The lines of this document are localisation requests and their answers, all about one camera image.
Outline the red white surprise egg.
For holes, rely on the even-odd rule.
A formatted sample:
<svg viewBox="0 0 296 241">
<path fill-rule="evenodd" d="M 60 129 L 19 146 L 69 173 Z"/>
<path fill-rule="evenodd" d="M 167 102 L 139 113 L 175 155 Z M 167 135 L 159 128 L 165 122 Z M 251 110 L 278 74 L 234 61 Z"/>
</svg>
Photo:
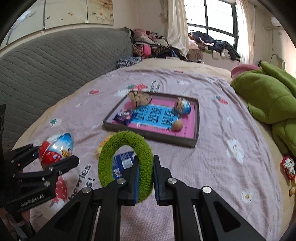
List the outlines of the red white surprise egg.
<svg viewBox="0 0 296 241">
<path fill-rule="evenodd" d="M 55 162 L 72 155 L 74 147 L 70 133 L 55 134 L 46 138 L 39 148 L 39 160 L 45 169 Z"/>
</svg>

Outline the blue strawberry Oreo packet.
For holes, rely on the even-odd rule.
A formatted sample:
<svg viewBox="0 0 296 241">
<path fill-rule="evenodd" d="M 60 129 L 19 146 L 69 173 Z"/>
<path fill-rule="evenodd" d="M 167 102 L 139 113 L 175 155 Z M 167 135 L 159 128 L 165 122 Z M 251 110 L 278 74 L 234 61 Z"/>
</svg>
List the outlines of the blue strawberry Oreo packet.
<svg viewBox="0 0 296 241">
<path fill-rule="evenodd" d="M 137 112 L 133 109 L 122 109 L 115 115 L 113 121 L 128 126 L 136 117 L 136 115 Z"/>
</svg>

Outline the brown walnut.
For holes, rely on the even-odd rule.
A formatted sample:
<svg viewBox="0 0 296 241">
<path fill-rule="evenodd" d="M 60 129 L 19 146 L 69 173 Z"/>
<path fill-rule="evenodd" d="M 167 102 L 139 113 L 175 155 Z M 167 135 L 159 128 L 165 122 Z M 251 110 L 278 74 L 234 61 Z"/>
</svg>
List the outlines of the brown walnut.
<svg viewBox="0 0 296 241">
<path fill-rule="evenodd" d="M 177 120 L 177 121 L 174 121 L 174 123 L 172 124 L 172 130 L 174 131 L 174 132 L 179 132 L 179 131 L 181 131 L 182 130 L 182 128 L 183 128 L 183 122 L 182 122 L 182 120 Z"/>
</svg>

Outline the peanut on bed edge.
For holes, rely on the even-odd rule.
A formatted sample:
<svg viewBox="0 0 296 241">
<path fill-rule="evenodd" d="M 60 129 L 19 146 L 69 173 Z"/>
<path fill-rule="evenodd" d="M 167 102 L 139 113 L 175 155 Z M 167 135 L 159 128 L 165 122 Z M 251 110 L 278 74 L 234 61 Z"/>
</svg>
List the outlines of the peanut on bed edge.
<svg viewBox="0 0 296 241">
<path fill-rule="evenodd" d="M 289 190 L 289 195 L 290 195 L 290 196 L 293 196 L 293 195 L 295 195 L 295 193 L 296 193 L 296 187 L 295 187 L 295 186 L 292 186 L 292 187 L 290 188 L 290 190 Z"/>
</svg>

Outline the grey quilted headboard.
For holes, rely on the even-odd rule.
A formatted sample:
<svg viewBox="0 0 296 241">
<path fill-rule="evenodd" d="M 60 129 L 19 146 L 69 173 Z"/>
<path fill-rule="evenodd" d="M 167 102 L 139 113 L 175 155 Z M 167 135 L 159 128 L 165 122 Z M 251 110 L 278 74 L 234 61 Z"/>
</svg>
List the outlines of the grey quilted headboard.
<svg viewBox="0 0 296 241">
<path fill-rule="evenodd" d="M 132 55 L 129 28 L 59 31 L 21 44 L 1 57 L 1 144 L 11 150 L 51 106 Z"/>
</svg>

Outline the red white candy wrapper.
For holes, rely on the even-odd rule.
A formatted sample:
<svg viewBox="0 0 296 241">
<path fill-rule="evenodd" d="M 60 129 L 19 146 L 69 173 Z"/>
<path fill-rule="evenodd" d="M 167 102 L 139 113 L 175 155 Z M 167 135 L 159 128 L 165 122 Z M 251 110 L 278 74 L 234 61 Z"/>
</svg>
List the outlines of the red white candy wrapper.
<svg viewBox="0 0 296 241">
<path fill-rule="evenodd" d="M 284 172 L 287 174 L 289 180 L 295 179 L 295 163 L 292 157 L 286 156 L 281 160 L 280 163 L 281 167 L 283 168 Z"/>
</svg>

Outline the dark tray with pink base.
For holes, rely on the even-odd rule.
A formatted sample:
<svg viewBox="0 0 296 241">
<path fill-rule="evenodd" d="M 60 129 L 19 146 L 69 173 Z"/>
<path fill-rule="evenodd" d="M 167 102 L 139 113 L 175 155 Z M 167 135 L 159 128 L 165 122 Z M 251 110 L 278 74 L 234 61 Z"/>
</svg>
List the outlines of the dark tray with pink base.
<svg viewBox="0 0 296 241">
<path fill-rule="evenodd" d="M 149 105 L 136 108 L 130 98 L 125 95 L 103 120 L 104 127 L 110 131 L 132 131 L 149 140 L 194 148 L 198 140 L 200 124 L 198 100 L 167 93 L 143 92 L 149 93 L 152 97 Z M 180 115 L 174 110 L 178 97 L 183 97 L 190 103 L 189 115 Z M 133 109 L 137 112 L 128 126 L 113 121 L 115 115 L 122 109 Z M 182 120 L 183 128 L 179 132 L 174 132 L 171 127 L 177 120 Z"/>
</svg>

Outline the blue red surprise egg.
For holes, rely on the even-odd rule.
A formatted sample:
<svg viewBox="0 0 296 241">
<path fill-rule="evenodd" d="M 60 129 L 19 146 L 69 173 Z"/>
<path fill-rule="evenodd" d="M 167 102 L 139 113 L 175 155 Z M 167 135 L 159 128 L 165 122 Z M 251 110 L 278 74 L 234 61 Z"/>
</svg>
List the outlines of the blue red surprise egg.
<svg viewBox="0 0 296 241">
<path fill-rule="evenodd" d="M 191 105 L 185 98 L 178 97 L 174 104 L 174 110 L 180 115 L 189 115 L 191 113 Z"/>
</svg>

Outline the beige plush toy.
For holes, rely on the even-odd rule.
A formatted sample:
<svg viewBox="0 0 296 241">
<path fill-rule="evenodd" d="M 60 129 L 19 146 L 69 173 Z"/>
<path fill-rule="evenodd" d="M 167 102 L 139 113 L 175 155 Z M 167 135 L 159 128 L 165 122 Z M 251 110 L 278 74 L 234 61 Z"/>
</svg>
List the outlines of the beige plush toy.
<svg viewBox="0 0 296 241">
<path fill-rule="evenodd" d="M 149 105 L 152 100 L 152 97 L 149 93 L 142 91 L 130 91 L 127 96 L 130 98 L 136 108 Z"/>
</svg>

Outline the green fleece blanket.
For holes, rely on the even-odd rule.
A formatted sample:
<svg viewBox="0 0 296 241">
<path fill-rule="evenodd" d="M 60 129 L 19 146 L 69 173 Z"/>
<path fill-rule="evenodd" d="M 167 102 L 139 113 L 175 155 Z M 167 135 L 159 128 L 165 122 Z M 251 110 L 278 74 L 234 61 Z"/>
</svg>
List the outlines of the green fleece blanket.
<svg viewBox="0 0 296 241">
<path fill-rule="evenodd" d="M 251 115 L 271 126 L 281 153 L 295 155 L 295 78 L 266 61 L 259 67 L 238 75 L 230 85 Z"/>
</svg>

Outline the pink pillow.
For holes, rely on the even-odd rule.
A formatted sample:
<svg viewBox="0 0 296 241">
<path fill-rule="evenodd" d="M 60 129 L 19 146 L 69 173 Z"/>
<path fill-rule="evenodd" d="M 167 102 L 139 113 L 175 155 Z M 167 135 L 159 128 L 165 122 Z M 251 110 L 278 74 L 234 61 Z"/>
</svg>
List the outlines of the pink pillow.
<svg viewBox="0 0 296 241">
<path fill-rule="evenodd" d="M 234 66 L 231 70 L 231 78 L 234 80 L 238 75 L 252 70 L 259 70 L 260 67 L 253 64 L 239 64 Z"/>
</svg>

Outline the pile of clothes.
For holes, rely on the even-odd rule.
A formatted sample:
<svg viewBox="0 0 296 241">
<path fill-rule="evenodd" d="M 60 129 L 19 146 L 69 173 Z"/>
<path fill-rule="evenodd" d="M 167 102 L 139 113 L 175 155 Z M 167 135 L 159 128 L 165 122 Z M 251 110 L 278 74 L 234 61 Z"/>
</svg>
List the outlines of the pile of clothes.
<svg viewBox="0 0 296 241">
<path fill-rule="evenodd" d="M 132 38 L 132 56 L 120 59 L 116 68 L 130 67 L 140 63 L 144 59 L 177 59 L 187 61 L 182 52 L 168 44 L 164 36 L 144 29 L 130 30 Z"/>
</svg>

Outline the clothes on window sill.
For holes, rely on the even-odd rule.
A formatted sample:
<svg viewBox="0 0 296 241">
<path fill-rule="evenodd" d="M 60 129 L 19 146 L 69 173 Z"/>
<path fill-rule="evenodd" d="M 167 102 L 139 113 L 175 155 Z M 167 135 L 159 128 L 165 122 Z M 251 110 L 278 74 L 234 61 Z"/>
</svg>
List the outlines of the clothes on window sill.
<svg viewBox="0 0 296 241">
<path fill-rule="evenodd" d="M 214 57 L 218 55 L 221 58 L 228 58 L 232 61 L 240 61 L 240 55 L 235 48 L 227 41 L 215 40 L 206 33 L 200 31 L 189 32 L 189 49 L 198 48 L 203 52 L 213 54 Z"/>
</svg>

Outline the white curtain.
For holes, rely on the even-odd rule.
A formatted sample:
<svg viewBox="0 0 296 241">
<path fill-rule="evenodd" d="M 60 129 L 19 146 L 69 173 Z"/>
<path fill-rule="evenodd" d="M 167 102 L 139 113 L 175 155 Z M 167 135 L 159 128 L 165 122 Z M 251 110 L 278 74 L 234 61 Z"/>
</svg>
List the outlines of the white curtain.
<svg viewBox="0 0 296 241">
<path fill-rule="evenodd" d="M 252 64 L 254 60 L 255 6 L 249 1 L 235 2 L 238 26 L 237 52 L 240 63 Z"/>
<path fill-rule="evenodd" d="M 188 24 L 183 0 L 168 1 L 168 44 L 185 57 L 189 51 Z"/>
</svg>

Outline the blossom wall painting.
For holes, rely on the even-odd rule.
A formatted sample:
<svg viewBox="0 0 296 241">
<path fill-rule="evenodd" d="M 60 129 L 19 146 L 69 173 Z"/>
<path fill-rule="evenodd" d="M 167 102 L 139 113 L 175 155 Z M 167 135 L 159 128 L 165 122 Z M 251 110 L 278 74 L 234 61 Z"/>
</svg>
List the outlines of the blossom wall painting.
<svg viewBox="0 0 296 241">
<path fill-rule="evenodd" d="M 113 25 L 112 1 L 36 1 L 14 22 L 1 42 L 1 48 L 41 30 L 75 24 Z"/>
</svg>

